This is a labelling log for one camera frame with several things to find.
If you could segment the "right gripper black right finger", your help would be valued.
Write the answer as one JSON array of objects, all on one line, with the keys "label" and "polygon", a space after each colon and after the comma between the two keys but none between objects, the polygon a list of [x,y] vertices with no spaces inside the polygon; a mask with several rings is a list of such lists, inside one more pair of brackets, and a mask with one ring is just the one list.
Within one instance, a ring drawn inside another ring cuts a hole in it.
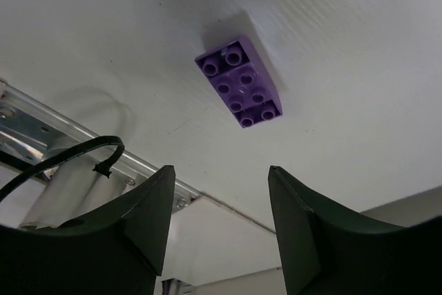
[{"label": "right gripper black right finger", "polygon": [[364,216],[271,166],[288,294],[440,294],[441,217],[401,227]]}]

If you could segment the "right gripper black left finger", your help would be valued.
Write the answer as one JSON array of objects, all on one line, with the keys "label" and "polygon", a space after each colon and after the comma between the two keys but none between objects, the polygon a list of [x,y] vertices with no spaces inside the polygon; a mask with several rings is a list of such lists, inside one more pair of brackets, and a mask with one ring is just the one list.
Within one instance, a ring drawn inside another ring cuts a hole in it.
[{"label": "right gripper black left finger", "polygon": [[2,294],[152,294],[164,266],[175,169],[57,228],[1,227]]}]

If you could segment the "purple long lego brick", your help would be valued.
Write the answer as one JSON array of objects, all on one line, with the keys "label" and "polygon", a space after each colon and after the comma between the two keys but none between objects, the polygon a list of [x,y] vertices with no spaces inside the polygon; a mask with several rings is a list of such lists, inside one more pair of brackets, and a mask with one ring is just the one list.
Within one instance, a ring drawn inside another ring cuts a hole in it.
[{"label": "purple long lego brick", "polygon": [[195,63],[242,128],[282,116],[276,85],[248,37],[208,50]]}]

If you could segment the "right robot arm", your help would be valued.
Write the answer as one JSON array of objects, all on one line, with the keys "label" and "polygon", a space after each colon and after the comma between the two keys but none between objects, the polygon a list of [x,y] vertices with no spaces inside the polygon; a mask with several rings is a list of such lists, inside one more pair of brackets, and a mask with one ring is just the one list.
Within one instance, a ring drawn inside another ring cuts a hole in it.
[{"label": "right robot arm", "polygon": [[178,211],[174,180],[164,166],[124,193],[89,160],[62,166],[21,228],[1,228],[1,292],[151,294],[279,267],[288,294],[441,293],[438,217],[381,222],[272,166],[268,233],[205,198]]}]

